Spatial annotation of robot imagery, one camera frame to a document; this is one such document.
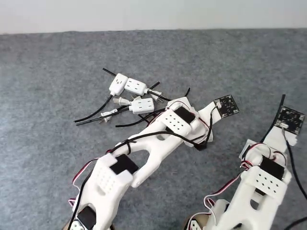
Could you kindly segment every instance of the white wall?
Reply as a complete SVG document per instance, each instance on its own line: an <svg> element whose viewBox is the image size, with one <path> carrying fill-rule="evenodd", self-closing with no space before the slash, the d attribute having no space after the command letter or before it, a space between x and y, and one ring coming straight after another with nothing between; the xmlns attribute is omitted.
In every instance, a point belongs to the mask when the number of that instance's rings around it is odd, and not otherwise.
<svg viewBox="0 0 307 230"><path fill-rule="evenodd" d="M0 0L0 34L307 27L307 0Z"/></svg>

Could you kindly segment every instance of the white connector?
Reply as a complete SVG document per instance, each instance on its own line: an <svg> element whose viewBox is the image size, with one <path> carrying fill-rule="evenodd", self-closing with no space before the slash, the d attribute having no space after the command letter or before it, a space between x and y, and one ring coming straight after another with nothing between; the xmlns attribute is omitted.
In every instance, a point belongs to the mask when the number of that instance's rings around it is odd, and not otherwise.
<svg viewBox="0 0 307 230"><path fill-rule="evenodd" d="M100 115L101 116L106 116L106 115L109 115L109 114L113 114L115 112L117 112L117 109L113 109L111 111L107 111L107 112L101 113ZM111 117L112 116L108 116L108 117L104 118L104 122L108 122L111 119Z"/></svg>
<svg viewBox="0 0 307 230"><path fill-rule="evenodd" d="M113 79L113 81L112 81L112 83L109 87L111 95L113 95L113 96L121 95L121 93L125 89L125 85L126 85L127 80L128 80L128 77L126 77L125 75L123 75L121 73L118 73L116 75L116 77Z"/></svg>
<svg viewBox="0 0 307 230"><path fill-rule="evenodd" d="M152 98L139 99L131 102L129 110L133 114L145 114L154 111L154 101Z"/></svg>
<svg viewBox="0 0 307 230"><path fill-rule="evenodd" d="M79 221L74 220L70 230L84 230L84 227Z"/></svg>
<svg viewBox="0 0 307 230"><path fill-rule="evenodd" d="M151 90L151 89L146 89L145 93L147 93L148 91L154 92L154 93L156 93L158 95L162 95L161 92L156 91L156 90ZM158 96L156 96L156 95L150 94L150 96L154 99L155 102L158 101L158 100L161 101L161 99Z"/></svg>
<svg viewBox="0 0 307 230"><path fill-rule="evenodd" d="M125 90L140 96L143 96L145 94L146 89L147 86L145 83L132 78L128 78L127 83L125 85Z"/></svg>
<svg viewBox="0 0 307 230"><path fill-rule="evenodd" d="M119 105L131 105L131 101L125 99L125 98L113 98L113 102Z"/></svg>

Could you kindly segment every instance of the gray carpet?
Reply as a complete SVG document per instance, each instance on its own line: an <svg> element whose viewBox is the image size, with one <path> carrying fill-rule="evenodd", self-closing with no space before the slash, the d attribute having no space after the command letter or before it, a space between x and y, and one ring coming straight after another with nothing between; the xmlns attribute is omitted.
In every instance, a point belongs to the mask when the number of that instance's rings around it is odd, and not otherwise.
<svg viewBox="0 0 307 230"><path fill-rule="evenodd" d="M67 199L77 194L74 174L145 127L115 128L139 119L129 112L107 124L74 125L108 97L112 77L103 67L148 85L159 80L157 89L171 98L190 86L197 109L229 93L240 108L214 126L207 150L182 145L130 188L114 221L118 230L179 230L188 215L205 210L206 194L240 171L242 147L265 134L282 93L285 105L307 113L306 29L1 35L1 230L61 229L72 214ZM293 152L305 188L306 148L303 127ZM141 165L146 154L131 157ZM219 198L230 200L235 188ZM272 229L303 216L306 201L293 179Z"/></svg>

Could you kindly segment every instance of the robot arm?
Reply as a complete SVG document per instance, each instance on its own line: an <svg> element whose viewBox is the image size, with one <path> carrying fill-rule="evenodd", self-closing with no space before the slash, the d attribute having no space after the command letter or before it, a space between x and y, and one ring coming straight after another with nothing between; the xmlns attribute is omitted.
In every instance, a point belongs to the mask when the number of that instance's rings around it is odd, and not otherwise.
<svg viewBox="0 0 307 230"><path fill-rule="evenodd" d="M247 140L239 156L246 171L227 183L228 186L241 178L231 202L220 199L214 203L208 199L223 192L225 186L206 196L204 204L211 203L210 212L198 215L202 224L195 218L197 215L191 217L187 229L269 230L292 177L286 168L285 139L292 146L296 144L303 120L303 114L282 107L263 143Z"/></svg>
<svg viewBox="0 0 307 230"><path fill-rule="evenodd" d="M79 193L73 209L77 209L71 230L106 230L112 224L119 202L129 186L138 187L160 166L161 162L180 144L185 142L192 147L213 135L207 125L222 119L223 108L231 102L231 113L239 110L232 96L226 96L212 102L196 112L186 97L170 101L165 112L161 113L149 126L137 135L117 144L114 150L98 159L91 176ZM146 150L147 162L141 167L129 159L131 152Z"/></svg>

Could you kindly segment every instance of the circuit board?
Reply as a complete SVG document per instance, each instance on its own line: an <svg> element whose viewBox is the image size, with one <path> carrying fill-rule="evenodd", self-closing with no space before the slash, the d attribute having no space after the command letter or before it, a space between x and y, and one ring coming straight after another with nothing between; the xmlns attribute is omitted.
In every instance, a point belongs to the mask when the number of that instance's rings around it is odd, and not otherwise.
<svg viewBox="0 0 307 230"><path fill-rule="evenodd" d="M217 110L222 118L239 113L239 108L236 105L232 95L227 95L214 100Z"/></svg>
<svg viewBox="0 0 307 230"><path fill-rule="evenodd" d="M304 114L283 106L278 114L275 126L284 128L285 131L298 135L304 119Z"/></svg>

